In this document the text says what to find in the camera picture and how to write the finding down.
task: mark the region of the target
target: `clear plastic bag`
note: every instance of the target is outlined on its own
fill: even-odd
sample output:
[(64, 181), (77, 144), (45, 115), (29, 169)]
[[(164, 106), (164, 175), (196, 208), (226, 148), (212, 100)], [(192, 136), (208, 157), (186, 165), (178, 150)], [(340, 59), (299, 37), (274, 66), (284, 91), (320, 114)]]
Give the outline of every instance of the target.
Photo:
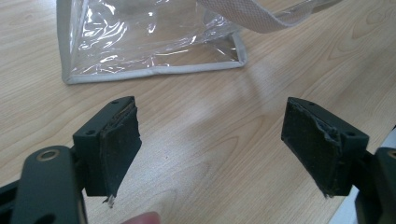
[[(245, 48), (234, 34), (238, 27), (195, 0), (69, 1), (70, 51), (61, 49), (61, 57), (69, 58), (63, 59), (66, 83), (223, 69), (246, 62)], [(64, 1), (59, 4), (67, 7)], [(64, 14), (60, 10), (58, 6), (58, 16)], [(60, 23), (66, 21), (58, 19), (58, 27)]]
[(235, 23), (270, 33), (341, 0), (273, 6), (265, 1), (58, 0), (63, 80), (72, 84), (240, 67), (247, 55)]

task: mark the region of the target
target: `screw hole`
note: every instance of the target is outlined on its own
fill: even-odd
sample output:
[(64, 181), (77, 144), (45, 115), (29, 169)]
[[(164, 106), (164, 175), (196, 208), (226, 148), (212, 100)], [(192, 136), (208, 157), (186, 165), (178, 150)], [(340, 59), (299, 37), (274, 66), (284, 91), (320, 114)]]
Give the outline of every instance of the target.
[(95, 133), (95, 130), (89, 130), (87, 132), (85, 132), (85, 134), (87, 135), (93, 135)]
[(389, 151), (389, 152), (388, 152), (388, 155), (389, 155), (390, 157), (392, 157), (393, 159), (396, 159), (396, 150)]
[(55, 215), (53, 214), (46, 214), (43, 217), (39, 218), (35, 224), (51, 224), (55, 222)]
[(56, 158), (59, 155), (60, 151), (58, 149), (49, 149), (47, 151), (43, 151), (38, 156), (36, 159), (38, 161), (50, 161), (54, 158)]
[(348, 136), (355, 136), (356, 134), (353, 133), (353, 132), (346, 132), (346, 135), (348, 135)]

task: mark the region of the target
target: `finger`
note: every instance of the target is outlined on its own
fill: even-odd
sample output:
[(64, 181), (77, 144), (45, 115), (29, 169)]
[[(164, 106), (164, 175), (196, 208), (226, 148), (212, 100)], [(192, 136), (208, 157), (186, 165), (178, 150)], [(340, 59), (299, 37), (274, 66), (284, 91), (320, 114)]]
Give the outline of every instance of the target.
[(122, 224), (160, 224), (160, 215), (156, 212), (149, 212), (126, 220)]

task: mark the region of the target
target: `light wood surface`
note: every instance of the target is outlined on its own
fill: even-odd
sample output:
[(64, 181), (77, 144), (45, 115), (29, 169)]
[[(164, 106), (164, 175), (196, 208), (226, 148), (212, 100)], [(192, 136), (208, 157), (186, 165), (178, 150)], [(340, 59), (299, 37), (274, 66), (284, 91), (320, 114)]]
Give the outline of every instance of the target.
[(369, 134), (370, 151), (396, 124), (395, 0), (345, 0), (289, 30), (243, 31), (244, 68), (73, 86), (61, 81), (55, 18), (54, 0), (0, 3), (0, 185), (134, 95), (143, 146), (113, 209), (86, 198), (91, 223), (147, 211), (163, 223), (327, 223), (342, 198), (325, 199), (280, 140), (287, 98)]

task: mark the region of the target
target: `black plastic part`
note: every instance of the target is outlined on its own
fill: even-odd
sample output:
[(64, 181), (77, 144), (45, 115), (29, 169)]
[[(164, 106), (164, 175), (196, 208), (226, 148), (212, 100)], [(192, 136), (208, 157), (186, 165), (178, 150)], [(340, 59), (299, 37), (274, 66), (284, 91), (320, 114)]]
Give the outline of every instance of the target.
[(365, 154), (369, 136), (326, 109), (289, 98), (282, 140), (326, 196), (349, 194), (350, 169)]
[(30, 155), (18, 185), (11, 223), (86, 223), (68, 147), (47, 147)]
[(141, 147), (134, 97), (113, 101), (74, 135), (76, 154), (88, 171), (88, 196), (117, 196), (120, 183)]
[(0, 188), (0, 223), (9, 223), (11, 221), (17, 187), (18, 181), (15, 181)]
[(355, 206), (359, 224), (378, 223), (382, 214), (382, 206), (379, 200), (373, 201), (359, 192), (355, 200)]
[(396, 223), (396, 149), (381, 147), (372, 162), (382, 214), (378, 223)]
[(85, 188), (84, 180), (88, 179), (88, 165), (82, 158), (77, 156), (75, 147), (71, 147), (70, 152), (73, 157), (78, 189), (83, 190)]
[(359, 189), (361, 195), (364, 195), (367, 200), (371, 200), (373, 203), (379, 204), (374, 173), (371, 165), (374, 158), (375, 156), (370, 152), (365, 151), (364, 156), (359, 160), (355, 160), (352, 164), (349, 178), (352, 181), (352, 184)]

